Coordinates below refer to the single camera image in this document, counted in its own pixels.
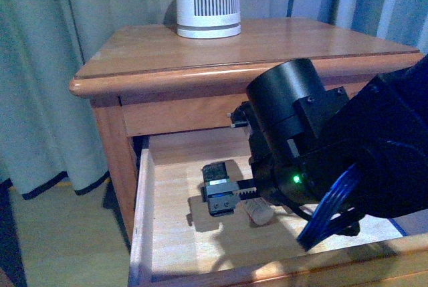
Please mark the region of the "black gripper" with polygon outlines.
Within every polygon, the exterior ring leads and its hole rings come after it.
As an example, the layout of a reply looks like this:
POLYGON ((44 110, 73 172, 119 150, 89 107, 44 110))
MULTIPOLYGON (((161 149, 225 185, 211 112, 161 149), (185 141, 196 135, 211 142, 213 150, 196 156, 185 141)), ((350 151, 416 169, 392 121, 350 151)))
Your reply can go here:
POLYGON ((211 217, 233 214, 240 201, 263 198, 268 203, 288 207, 305 219, 307 225, 301 236, 358 235, 360 213, 354 209, 340 210, 340 204, 350 192, 348 185, 340 180, 313 214, 306 213, 301 206, 318 199, 306 187, 306 178, 299 167, 292 164, 292 153, 285 158, 273 153, 249 102, 243 102, 228 117, 232 127, 249 129, 249 165, 253 179, 231 181, 224 162, 205 165, 201 194, 211 217))

